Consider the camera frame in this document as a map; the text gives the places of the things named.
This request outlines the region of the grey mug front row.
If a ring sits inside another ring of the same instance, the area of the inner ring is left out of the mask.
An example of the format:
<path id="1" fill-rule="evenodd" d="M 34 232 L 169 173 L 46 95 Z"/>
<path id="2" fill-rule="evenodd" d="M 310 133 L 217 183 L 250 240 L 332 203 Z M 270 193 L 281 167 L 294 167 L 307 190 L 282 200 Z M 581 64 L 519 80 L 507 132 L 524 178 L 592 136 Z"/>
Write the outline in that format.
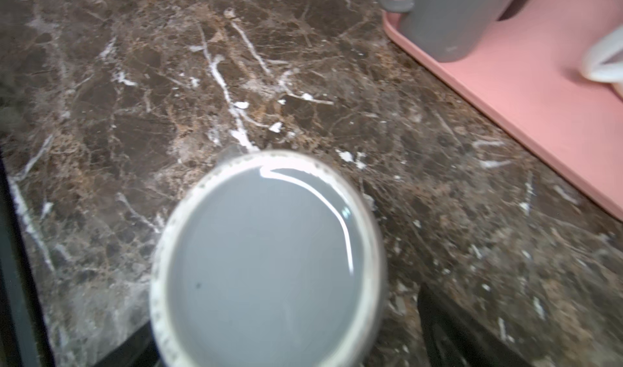
<path id="1" fill-rule="evenodd" d="M 386 300 L 368 203 L 327 164 L 276 150 L 218 164 L 176 206 L 149 315 L 166 366 L 359 366 Z"/>

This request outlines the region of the large white ribbed mug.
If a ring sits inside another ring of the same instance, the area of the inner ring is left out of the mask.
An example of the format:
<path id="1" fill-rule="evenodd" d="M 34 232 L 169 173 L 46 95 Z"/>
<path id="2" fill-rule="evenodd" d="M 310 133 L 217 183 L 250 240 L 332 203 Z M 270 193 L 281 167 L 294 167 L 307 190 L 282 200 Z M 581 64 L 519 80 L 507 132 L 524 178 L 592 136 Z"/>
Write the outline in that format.
<path id="1" fill-rule="evenodd" d="M 588 81 L 610 85 L 622 98 L 622 26 L 600 39 L 586 52 L 579 72 Z"/>

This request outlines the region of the pink plastic tray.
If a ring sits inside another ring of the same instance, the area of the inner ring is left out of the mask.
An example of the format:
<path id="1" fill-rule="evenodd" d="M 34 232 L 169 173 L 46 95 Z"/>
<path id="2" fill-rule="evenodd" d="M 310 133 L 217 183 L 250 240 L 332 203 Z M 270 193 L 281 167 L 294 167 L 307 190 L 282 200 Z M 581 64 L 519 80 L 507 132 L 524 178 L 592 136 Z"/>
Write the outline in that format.
<path id="1" fill-rule="evenodd" d="M 622 216 L 622 100 L 588 81 L 582 58 L 622 23 L 622 0 L 528 0 L 473 52 L 440 63 L 398 31 L 388 37 L 616 218 Z"/>

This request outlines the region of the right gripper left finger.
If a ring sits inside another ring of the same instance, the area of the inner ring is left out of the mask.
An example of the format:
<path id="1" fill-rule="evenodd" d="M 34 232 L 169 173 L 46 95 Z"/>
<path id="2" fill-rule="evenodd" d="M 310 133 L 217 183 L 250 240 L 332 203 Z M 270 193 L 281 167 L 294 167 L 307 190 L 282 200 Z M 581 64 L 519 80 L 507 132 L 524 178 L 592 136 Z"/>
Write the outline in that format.
<path id="1" fill-rule="evenodd" d="M 161 358 L 153 337 L 150 321 L 147 321 L 120 346 L 109 352 L 94 367 L 154 367 L 161 365 Z"/>

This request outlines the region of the grey mug row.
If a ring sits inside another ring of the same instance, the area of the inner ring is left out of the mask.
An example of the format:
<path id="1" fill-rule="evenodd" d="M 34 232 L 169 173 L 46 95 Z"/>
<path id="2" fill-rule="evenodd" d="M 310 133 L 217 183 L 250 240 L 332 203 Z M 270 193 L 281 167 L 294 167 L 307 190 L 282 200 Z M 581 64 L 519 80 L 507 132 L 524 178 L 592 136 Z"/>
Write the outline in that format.
<path id="1" fill-rule="evenodd" d="M 218 164 L 176 206 L 149 315 L 166 366 L 359 366 L 386 300 L 368 203 L 327 164 L 276 150 Z"/>
<path id="2" fill-rule="evenodd" d="M 512 0 L 377 0 L 398 13 L 397 30 L 434 60 L 466 57 Z"/>

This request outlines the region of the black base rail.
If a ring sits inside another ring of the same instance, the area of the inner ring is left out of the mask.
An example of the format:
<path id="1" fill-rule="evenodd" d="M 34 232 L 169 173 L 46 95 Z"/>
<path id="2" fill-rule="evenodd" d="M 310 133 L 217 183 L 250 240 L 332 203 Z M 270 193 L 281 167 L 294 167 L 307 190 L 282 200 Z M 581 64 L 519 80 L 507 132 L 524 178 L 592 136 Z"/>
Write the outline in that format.
<path id="1" fill-rule="evenodd" d="M 5 167 L 1 167 L 1 365 L 53 366 Z"/>

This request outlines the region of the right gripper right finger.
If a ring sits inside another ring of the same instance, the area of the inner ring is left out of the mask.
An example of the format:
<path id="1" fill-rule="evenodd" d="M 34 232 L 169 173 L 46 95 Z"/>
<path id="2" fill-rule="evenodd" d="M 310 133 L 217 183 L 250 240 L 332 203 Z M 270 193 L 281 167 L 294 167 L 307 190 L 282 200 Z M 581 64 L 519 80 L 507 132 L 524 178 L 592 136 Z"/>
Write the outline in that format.
<path id="1" fill-rule="evenodd" d="M 530 365 L 443 292 L 421 284 L 417 306 L 431 366 Z"/>

